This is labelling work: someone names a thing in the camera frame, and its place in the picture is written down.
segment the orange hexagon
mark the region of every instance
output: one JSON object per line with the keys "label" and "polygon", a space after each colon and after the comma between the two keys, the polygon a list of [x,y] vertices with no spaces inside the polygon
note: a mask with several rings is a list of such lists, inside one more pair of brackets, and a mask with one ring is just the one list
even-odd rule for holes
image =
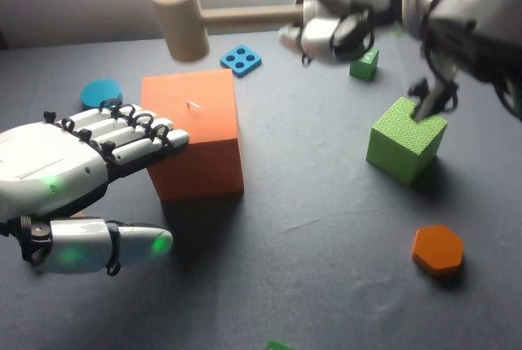
{"label": "orange hexagon", "polygon": [[444,225],[420,228],[415,235],[413,259],[433,275],[457,272],[462,266],[464,242]]}

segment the robotic arm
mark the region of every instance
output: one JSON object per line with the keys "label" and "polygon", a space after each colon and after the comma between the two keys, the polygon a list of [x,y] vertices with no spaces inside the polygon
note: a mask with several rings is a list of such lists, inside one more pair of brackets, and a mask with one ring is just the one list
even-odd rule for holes
{"label": "robotic arm", "polygon": [[304,65],[358,60],[371,49],[378,31],[399,24],[422,42],[422,55],[435,76],[432,87],[424,78],[409,89],[420,99],[412,115],[416,121],[457,107],[454,78],[459,70],[492,83],[502,104],[521,118],[522,0],[296,2],[303,4],[303,25],[282,28],[279,38],[302,56]]}
{"label": "robotic arm", "polygon": [[188,133],[118,101],[44,119],[0,134],[0,234],[16,237],[22,258],[46,272],[116,275],[122,265],[164,256],[172,246],[165,229],[69,216],[114,180],[184,150]]}

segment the dark gray tablecloth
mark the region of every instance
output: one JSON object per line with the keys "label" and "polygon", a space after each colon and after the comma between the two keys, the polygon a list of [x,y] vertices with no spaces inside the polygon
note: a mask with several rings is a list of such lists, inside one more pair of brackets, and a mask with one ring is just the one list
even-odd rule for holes
{"label": "dark gray tablecloth", "polygon": [[[379,75],[301,66],[275,33],[214,37],[178,65],[163,41],[0,52],[0,130],[80,110],[81,89],[115,78],[140,101],[144,76],[219,69],[245,43],[263,65],[236,79],[245,194],[162,209],[146,171],[114,183],[88,215],[171,227],[157,265],[34,274],[0,243],[0,347],[22,349],[520,349],[522,125],[493,90],[461,78],[439,161],[407,189],[365,161],[372,124],[426,69],[418,45],[381,38]],[[440,286],[412,262],[419,227],[446,224],[466,269]]]}

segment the green cube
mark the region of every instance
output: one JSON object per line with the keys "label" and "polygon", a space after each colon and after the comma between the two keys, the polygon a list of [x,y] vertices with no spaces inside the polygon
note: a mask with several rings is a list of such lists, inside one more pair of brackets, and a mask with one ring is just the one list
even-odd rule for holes
{"label": "green cube", "polygon": [[285,346],[284,344],[278,343],[275,340],[271,340],[267,344],[267,348],[265,350],[292,350],[288,346]]}
{"label": "green cube", "polygon": [[378,50],[366,52],[357,62],[350,64],[350,75],[363,81],[371,82],[377,72]]}
{"label": "green cube", "polygon": [[448,122],[432,116],[415,122],[415,103],[400,98],[377,120],[369,136],[366,161],[404,184],[411,184],[437,154]]}

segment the hammer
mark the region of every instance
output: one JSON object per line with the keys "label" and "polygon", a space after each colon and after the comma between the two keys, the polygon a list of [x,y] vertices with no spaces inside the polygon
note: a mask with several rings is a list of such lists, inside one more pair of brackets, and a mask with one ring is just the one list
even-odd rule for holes
{"label": "hammer", "polygon": [[172,59],[193,62],[209,52],[207,28],[303,23],[303,5],[202,10],[199,0],[153,0]]}

